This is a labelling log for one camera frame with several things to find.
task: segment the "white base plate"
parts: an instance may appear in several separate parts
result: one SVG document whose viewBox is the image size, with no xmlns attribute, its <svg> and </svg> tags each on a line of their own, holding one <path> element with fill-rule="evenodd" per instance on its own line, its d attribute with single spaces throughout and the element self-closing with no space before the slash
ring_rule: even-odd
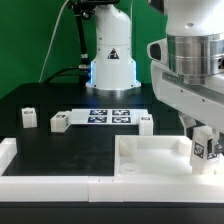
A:
<svg viewBox="0 0 224 224">
<path fill-rule="evenodd" d="M 73 109 L 71 124 L 138 125 L 146 109 Z"/>
</svg>

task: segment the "white plastic tray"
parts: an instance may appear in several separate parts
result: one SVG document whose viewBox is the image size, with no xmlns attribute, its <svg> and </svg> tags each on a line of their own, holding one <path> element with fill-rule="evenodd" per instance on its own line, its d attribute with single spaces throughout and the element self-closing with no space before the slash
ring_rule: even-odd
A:
<svg viewBox="0 0 224 224">
<path fill-rule="evenodd" d="M 121 138 L 130 140 L 131 153 L 120 155 Z M 192 175 L 189 158 L 177 153 L 180 138 L 116 136 L 114 176 L 2 176 L 0 201 L 224 203 L 223 173 Z M 15 141 L 10 144 L 15 151 Z"/>
</svg>

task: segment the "white box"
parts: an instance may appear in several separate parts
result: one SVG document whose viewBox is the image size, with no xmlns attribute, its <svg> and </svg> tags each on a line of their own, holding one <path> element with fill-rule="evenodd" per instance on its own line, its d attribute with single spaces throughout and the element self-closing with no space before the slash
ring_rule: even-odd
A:
<svg viewBox="0 0 224 224">
<path fill-rule="evenodd" d="M 51 118 L 51 132 L 64 133 L 71 125 L 71 112 L 59 111 Z"/>
<path fill-rule="evenodd" d="M 35 108 L 26 107 L 22 109 L 23 128 L 36 128 L 37 115 Z"/>
<path fill-rule="evenodd" d="M 151 114 L 140 115 L 139 117 L 139 135 L 152 136 L 153 135 L 153 118 Z"/>
</svg>

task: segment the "warning label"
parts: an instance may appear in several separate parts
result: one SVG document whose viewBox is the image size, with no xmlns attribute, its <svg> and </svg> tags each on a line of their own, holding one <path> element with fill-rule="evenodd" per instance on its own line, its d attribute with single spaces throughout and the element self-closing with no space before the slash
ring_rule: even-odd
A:
<svg viewBox="0 0 224 224">
<path fill-rule="evenodd" d="M 107 59 L 119 59 L 119 56 L 115 50 L 115 48 L 112 49 Z"/>
</svg>

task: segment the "qr-like marker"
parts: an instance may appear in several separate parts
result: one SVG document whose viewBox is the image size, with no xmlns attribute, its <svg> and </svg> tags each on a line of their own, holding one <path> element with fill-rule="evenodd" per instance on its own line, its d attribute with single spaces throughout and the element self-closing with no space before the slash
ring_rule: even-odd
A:
<svg viewBox="0 0 224 224">
<path fill-rule="evenodd" d="M 91 110 L 89 115 L 107 115 L 107 110 Z"/>
<path fill-rule="evenodd" d="M 112 115 L 116 116 L 130 116 L 130 110 L 113 110 Z"/>
<path fill-rule="evenodd" d="M 131 118 L 130 117 L 113 117 L 112 118 L 112 123 L 117 123 L 117 124 L 129 124 L 131 123 Z"/>
<path fill-rule="evenodd" d="M 107 122 L 106 117 L 89 117 L 88 118 L 88 123 L 100 124 L 100 123 L 106 123 L 106 122 Z"/>
</svg>

